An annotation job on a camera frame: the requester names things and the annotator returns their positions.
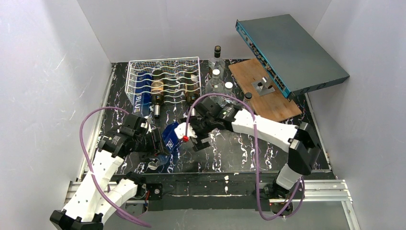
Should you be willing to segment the clear bottle copper neck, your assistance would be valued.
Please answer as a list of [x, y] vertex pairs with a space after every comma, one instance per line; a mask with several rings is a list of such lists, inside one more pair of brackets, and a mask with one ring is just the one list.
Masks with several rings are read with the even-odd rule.
[[252, 104], [251, 104], [251, 99], [252, 99], [252, 93], [247, 92], [247, 93], [245, 93], [245, 95], [244, 95], [243, 102], [244, 102], [245, 104], [247, 104], [247, 105], [250, 107], [250, 109], [251, 109], [252, 111], [254, 111], [253, 106], [252, 106]]

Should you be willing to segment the clear bottle white cap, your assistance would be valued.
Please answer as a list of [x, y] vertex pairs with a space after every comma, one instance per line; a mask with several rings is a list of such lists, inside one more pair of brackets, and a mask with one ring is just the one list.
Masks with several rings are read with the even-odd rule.
[[205, 86], [205, 94], [209, 93], [222, 93], [225, 92], [225, 83], [223, 82], [219, 69], [212, 70], [212, 77]]

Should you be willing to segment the square bottle dark label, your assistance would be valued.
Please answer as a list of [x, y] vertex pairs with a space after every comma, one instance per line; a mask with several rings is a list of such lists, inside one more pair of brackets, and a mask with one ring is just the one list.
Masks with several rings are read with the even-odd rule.
[[224, 78], [224, 71], [226, 68], [226, 63], [221, 58], [221, 47], [220, 46], [214, 47], [214, 56], [209, 59], [208, 67], [209, 67], [210, 76], [212, 76], [214, 69], [218, 69], [218, 70], [220, 70], [220, 78], [221, 79]]

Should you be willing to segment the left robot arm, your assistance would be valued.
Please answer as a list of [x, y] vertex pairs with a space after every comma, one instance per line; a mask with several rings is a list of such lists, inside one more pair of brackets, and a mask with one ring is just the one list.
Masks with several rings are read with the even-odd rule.
[[133, 152], [141, 153], [143, 160], [169, 154], [160, 130], [152, 129], [146, 118], [136, 115], [128, 115], [121, 125], [105, 132], [98, 149], [75, 194], [50, 216], [59, 230], [102, 230], [111, 215], [145, 183], [141, 176], [129, 173], [114, 189], [104, 192], [125, 158]]

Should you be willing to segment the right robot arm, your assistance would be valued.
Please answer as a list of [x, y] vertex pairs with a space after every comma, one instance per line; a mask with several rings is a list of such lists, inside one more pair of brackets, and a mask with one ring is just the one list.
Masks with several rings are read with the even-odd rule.
[[244, 105], [227, 103], [221, 106], [210, 97], [199, 98], [194, 109], [200, 116], [181, 119], [175, 133], [184, 142], [191, 140], [195, 151], [209, 147], [210, 144], [202, 140], [218, 129], [251, 135], [288, 154], [287, 162], [271, 184], [270, 196], [288, 194], [302, 176], [310, 175], [322, 150], [317, 133], [306, 122], [299, 126], [278, 123], [252, 115]]

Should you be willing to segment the blue square bottle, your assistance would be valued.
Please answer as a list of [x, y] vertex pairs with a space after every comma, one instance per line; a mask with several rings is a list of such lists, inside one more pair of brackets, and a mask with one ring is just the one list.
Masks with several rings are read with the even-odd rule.
[[146, 71], [137, 72], [130, 80], [129, 92], [133, 102], [133, 114], [144, 117], [150, 113], [152, 76]]

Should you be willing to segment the large clear round bottle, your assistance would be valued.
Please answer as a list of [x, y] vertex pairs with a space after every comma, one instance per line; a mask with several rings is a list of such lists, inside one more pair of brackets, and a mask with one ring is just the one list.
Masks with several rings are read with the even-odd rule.
[[[233, 83], [231, 82], [226, 82], [225, 87], [224, 87], [224, 95], [231, 96], [233, 98], [236, 98], [234, 92], [233, 92]], [[238, 104], [238, 102], [234, 99], [230, 99], [227, 97], [222, 97], [220, 101], [220, 105], [222, 107], [226, 106], [227, 104]]]

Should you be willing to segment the clear blue-tinted bottle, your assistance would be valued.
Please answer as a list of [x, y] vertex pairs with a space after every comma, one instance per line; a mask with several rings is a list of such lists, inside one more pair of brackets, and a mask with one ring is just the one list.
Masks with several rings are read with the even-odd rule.
[[150, 158], [148, 168], [156, 170], [163, 165], [169, 165], [172, 161], [176, 164], [179, 159], [180, 145], [184, 135], [181, 134], [183, 128], [178, 128], [179, 122], [174, 122], [164, 129], [161, 134], [161, 140], [163, 141], [163, 153], [159, 153], [157, 156]]

